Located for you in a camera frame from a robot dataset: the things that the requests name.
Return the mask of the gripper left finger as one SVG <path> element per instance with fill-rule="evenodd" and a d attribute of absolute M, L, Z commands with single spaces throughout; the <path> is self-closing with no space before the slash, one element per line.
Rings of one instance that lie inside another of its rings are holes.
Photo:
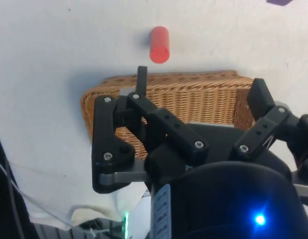
<path fill-rule="evenodd" d="M 94 102 L 92 186 L 111 193 L 132 182 L 148 189 L 204 164 L 209 145 L 188 125 L 146 97 L 147 67 L 139 66 L 134 91 Z"/>

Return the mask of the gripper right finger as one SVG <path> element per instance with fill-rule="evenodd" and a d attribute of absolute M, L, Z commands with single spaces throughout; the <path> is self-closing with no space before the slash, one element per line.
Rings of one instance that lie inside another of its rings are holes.
<path fill-rule="evenodd" d="M 254 79 L 247 103 L 255 124 L 240 138 L 233 152 L 253 161 L 269 149 L 275 140 L 284 141 L 301 173 L 308 173 L 308 114 L 300 118 L 277 105 L 263 79 Z"/>

